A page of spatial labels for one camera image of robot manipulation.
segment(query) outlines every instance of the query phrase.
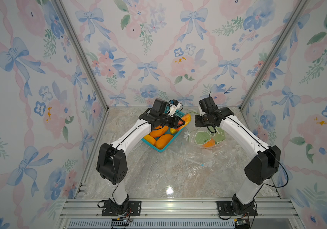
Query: marble floor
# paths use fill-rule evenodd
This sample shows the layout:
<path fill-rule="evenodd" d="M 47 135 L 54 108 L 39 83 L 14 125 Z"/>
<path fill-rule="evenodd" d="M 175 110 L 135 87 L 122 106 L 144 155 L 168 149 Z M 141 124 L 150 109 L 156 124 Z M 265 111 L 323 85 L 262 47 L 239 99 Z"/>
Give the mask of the marble floor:
<path fill-rule="evenodd" d="M 110 108 L 100 144 L 120 138 L 137 121 L 146 108 Z M 231 110 L 242 123 L 237 107 Z M 197 107 L 185 107 L 182 112 L 198 112 Z M 125 187 L 129 198 L 208 198 L 232 197 L 241 187 L 244 167 L 249 158 L 240 145 L 227 133 L 222 147 L 209 153 L 210 166 L 202 167 L 168 149 L 162 153 L 140 141 L 128 154 Z M 96 171 L 98 153 L 88 173 L 84 199 L 109 198 L 107 187 Z M 263 186 L 257 196 L 278 196 L 275 188 Z"/>

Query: wall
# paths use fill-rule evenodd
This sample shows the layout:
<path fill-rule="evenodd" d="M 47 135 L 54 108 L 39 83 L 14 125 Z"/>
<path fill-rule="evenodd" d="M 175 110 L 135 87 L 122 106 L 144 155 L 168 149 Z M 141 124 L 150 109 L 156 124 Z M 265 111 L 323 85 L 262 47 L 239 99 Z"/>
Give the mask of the wall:
<path fill-rule="evenodd" d="M 103 112 L 48 0 L 0 0 L 0 228 L 53 228 Z"/>
<path fill-rule="evenodd" d="M 246 117 L 260 139 L 282 150 L 289 175 L 282 195 L 307 228 L 327 228 L 327 1 L 310 1 L 284 49 Z M 285 184 L 283 169 L 274 181 Z"/>
<path fill-rule="evenodd" d="M 111 106 L 238 106 L 297 2 L 63 0 Z"/>

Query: robotic arm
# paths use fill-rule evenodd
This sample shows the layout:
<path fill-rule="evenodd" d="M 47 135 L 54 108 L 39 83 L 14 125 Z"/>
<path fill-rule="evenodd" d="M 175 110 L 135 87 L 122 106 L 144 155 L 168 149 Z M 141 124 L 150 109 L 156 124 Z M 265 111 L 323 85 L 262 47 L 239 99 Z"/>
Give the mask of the robotic arm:
<path fill-rule="evenodd" d="M 109 206 L 117 215 L 123 215 L 128 207 L 129 196 L 125 191 L 124 182 L 128 170 L 126 156 L 145 135 L 158 126 L 176 129 L 184 125 L 185 121 L 173 116 L 181 105 L 177 100 L 166 102 L 156 99 L 153 107 L 142 113 L 134 126 L 123 136 L 110 145 L 104 143 L 100 147 L 96 170 L 109 187 Z"/>
<path fill-rule="evenodd" d="M 232 197 L 232 212 L 244 215 L 253 205 L 254 198 L 262 184 L 277 171 L 280 149 L 270 147 L 250 132 L 227 107 L 219 109 L 212 97 L 199 101 L 200 115 L 195 116 L 196 127 L 221 127 L 229 133 L 247 152 L 251 162 L 245 167 L 246 179 L 240 190 Z M 96 170 L 109 187 L 108 200 L 114 214 L 123 215 L 128 208 L 129 196 L 125 191 L 124 177 L 127 174 L 126 155 L 134 146 L 158 126 L 178 128 L 185 122 L 172 116 L 181 104 L 176 100 L 166 102 L 156 99 L 153 107 L 139 116 L 138 121 L 123 136 L 112 144 L 104 143 L 100 147 Z"/>
<path fill-rule="evenodd" d="M 279 167 L 280 149 L 270 147 L 249 131 L 227 107 L 219 109 L 212 97 L 199 101 L 200 115 L 195 116 L 196 127 L 221 127 L 246 151 L 251 162 L 245 167 L 246 179 L 232 197 L 233 213 L 244 215 L 253 204 L 262 183 L 270 179 Z"/>

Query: blue basket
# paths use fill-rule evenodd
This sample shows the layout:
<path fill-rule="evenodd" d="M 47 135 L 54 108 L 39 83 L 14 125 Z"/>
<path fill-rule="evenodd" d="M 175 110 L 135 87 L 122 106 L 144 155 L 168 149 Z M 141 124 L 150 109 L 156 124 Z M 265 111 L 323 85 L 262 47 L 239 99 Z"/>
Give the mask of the blue basket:
<path fill-rule="evenodd" d="M 185 114 L 183 113 L 183 112 L 181 112 L 181 111 L 179 111 L 178 113 L 175 113 L 174 114 L 175 116 L 179 116 L 179 117 L 183 117 Z M 171 135 L 173 135 L 174 137 L 169 141 L 169 143 L 165 146 L 165 148 L 163 148 L 163 149 L 157 149 L 154 145 L 152 145 L 151 143 L 149 143 L 146 139 L 142 139 L 142 141 L 143 142 L 145 142 L 146 144 L 148 144 L 148 146 L 149 147 L 151 147 L 152 149 L 155 149 L 155 150 L 157 150 L 158 152 L 163 152 L 163 151 L 165 151 L 165 149 L 167 149 L 167 147 L 169 147 L 169 145 L 171 144 L 171 142 L 173 141 L 173 140 L 175 140 L 175 138 L 180 134 L 180 132 L 183 130 L 184 128 L 182 128 L 181 130 L 179 130 L 178 132 L 176 132 L 175 134 L 171 134 L 170 133 L 170 128 L 166 131 L 166 133 L 164 133 L 164 135 L 165 134 L 171 134 Z"/>

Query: toy fruit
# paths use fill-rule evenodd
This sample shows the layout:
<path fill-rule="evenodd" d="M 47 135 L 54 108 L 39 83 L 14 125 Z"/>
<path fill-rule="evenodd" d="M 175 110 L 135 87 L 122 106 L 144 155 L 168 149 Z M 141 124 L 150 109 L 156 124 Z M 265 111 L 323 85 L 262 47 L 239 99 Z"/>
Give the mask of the toy fruit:
<path fill-rule="evenodd" d="M 166 133 L 166 131 L 169 129 L 169 127 L 168 127 L 168 126 L 164 126 L 164 127 L 162 128 L 162 126 L 158 126 L 156 129 L 158 129 L 158 130 L 156 130 L 156 131 L 152 131 L 152 132 L 150 133 L 150 135 L 151 135 L 152 137 L 154 137 L 154 138 L 156 138 L 156 137 L 161 137 L 164 133 Z"/>
<path fill-rule="evenodd" d="M 185 124 L 182 125 L 182 126 L 180 126 L 177 129 L 170 128 L 170 133 L 171 134 L 175 134 L 176 132 L 178 132 L 181 129 L 183 129 L 186 125 L 188 125 L 188 123 L 191 121 L 191 115 L 190 114 L 186 114 L 181 119 L 185 121 Z"/>
<path fill-rule="evenodd" d="M 211 139 L 209 141 L 207 141 L 206 144 L 202 145 L 204 148 L 209 148 L 209 147 L 212 147 L 212 146 L 215 146 L 216 145 L 216 141 L 214 139 Z"/>
<path fill-rule="evenodd" d="M 146 135 L 146 136 L 144 136 L 143 139 L 145 139 L 146 141 L 148 141 L 152 145 L 156 144 L 156 139 L 154 137 L 152 137 L 151 135 Z"/>
<path fill-rule="evenodd" d="M 173 138 L 173 135 L 167 134 L 167 135 L 162 135 L 157 141 L 156 141 L 156 148 L 157 149 L 163 149 L 165 146 L 171 141 Z"/>

